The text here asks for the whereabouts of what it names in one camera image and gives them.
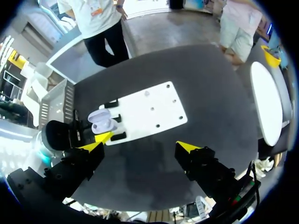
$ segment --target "metal basket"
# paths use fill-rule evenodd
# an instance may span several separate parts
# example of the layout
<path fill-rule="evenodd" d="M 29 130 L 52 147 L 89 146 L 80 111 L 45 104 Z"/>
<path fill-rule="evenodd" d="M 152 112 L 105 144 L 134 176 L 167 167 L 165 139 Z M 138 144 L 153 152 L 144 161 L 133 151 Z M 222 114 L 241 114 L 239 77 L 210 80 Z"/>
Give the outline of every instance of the metal basket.
<path fill-rule="evenodd" d="M 73 108 L 74 86 L 65 79 L 42 99 L 38 129 L 41 130 L 50 120 L 70 123 L 73 119 Z"/>

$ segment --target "pink shirt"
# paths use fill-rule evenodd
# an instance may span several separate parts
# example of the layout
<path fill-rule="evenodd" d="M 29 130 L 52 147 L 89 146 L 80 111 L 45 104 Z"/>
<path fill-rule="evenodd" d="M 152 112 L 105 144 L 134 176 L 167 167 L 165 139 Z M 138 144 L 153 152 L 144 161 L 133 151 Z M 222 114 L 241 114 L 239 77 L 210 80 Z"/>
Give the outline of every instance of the pink shirt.
<path fill-rule="evenodd" d="M 223 14 L 235 21 L 246 33 L 254 35 L 263 14 L 247 4 L 228 0 Z"/>

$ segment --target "yellow bowl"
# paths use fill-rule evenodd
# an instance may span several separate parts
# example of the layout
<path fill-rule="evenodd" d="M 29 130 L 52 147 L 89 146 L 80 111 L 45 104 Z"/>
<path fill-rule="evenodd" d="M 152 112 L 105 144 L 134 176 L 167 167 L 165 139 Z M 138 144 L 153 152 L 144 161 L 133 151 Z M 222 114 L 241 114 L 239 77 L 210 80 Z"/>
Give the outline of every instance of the yellow bowl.
<path fill-rule="evenodd" d="M 271 66 L 271 67 L 273 67 L 273 68 L 278 67 L 280 65 L 281 59 L 280 58 L 277 59 L 272 54 L 270 54 L 269 52 L 267 52 L 266 49 L 269 49 L 268 46 L 262 45 L 261 48 L 264 51 L 265 58 L 266 58 L 266 61 L 267 61 L 268 65 Z"/>

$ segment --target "black pants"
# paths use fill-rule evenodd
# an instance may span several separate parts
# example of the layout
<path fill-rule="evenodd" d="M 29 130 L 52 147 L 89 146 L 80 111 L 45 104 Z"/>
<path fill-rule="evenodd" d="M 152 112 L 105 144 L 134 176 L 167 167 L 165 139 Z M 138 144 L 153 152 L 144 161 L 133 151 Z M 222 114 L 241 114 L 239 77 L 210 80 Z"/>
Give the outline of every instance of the black pants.
<path fill-rule="evenodd" d="M 106 51 L 105 39 L 114 55 Z M 107 68 L 129 59 L 122 35 L 121 21 L 96 36 L 84 39 L 84 42 L 89 54 L 97 65 Z"/>

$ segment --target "white tray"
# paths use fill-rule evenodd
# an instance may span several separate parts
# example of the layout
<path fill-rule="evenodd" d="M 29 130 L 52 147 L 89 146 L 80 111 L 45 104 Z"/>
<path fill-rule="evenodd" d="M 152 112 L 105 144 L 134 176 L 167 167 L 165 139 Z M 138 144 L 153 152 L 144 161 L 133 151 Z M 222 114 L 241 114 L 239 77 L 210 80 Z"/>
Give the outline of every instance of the white tray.
<path fill-rule="evenodd" d="M 122 140 L 107 141 L 108 146 L 157 134 L 188 121 L 172 82 L 159 84 L 118 99 L 119 106 L 109 108 L 112 117 L 122 122 L 114 134 L 126 131 Z"/>

